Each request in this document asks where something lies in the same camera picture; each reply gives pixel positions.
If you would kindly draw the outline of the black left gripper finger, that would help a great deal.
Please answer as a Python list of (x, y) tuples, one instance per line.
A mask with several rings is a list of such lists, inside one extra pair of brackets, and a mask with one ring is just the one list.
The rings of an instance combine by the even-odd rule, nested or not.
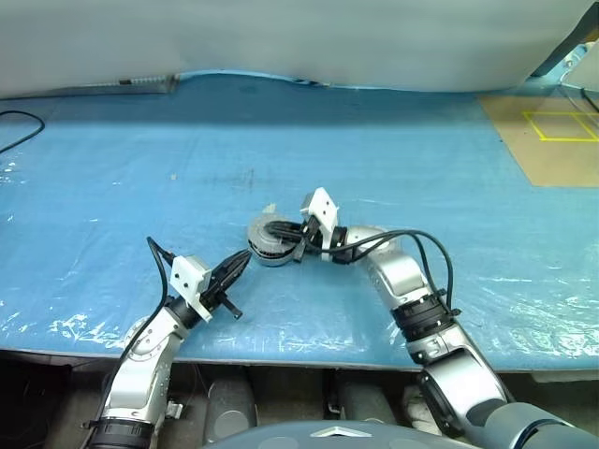
[(233, 254), (226, 260), (226, 274), (223, 278), (224, 291), (239, 279), (246, 269), (251, 257), (250, 254)]
[(249, 263), (249, 251), (241, 250), (227, 257), (216, 269), (217, 281), (235, 281), (244, 272)]

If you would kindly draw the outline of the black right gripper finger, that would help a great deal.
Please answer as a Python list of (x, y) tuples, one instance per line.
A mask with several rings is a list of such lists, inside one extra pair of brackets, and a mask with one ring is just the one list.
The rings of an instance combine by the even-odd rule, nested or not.
[(277, 231), (276, 234), (281, 253), (278, 262), (300, 261), (306, 247), (303, 234), (300, 231)]
[(302, 225), (284, 220), (269, 221), (264, 229), (272, 236), (279, 239), (302, 239)]

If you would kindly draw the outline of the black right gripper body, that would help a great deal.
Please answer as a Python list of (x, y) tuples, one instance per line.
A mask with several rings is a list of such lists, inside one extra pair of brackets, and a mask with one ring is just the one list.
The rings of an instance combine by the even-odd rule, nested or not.
[(301, 225), (306, 245), (303, 257), (306, 254), (320, 256), (322, 254), (323, 234), (320, 230), (319, 220), (312, 214), (304, 214)]

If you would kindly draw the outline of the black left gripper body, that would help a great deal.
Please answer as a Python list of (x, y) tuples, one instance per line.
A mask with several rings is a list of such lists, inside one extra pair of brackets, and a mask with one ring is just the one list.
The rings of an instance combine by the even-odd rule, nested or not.
[(236, 320), (242, 317), (242, 311), (228, 299), (226, 291), (223, 290), (223, 281), (215, 279), (215, 271), (212, 273), (208, 289), (200, 296), (200, 304), (208, 312), (214, 312), (218, 307), (224, 306)]

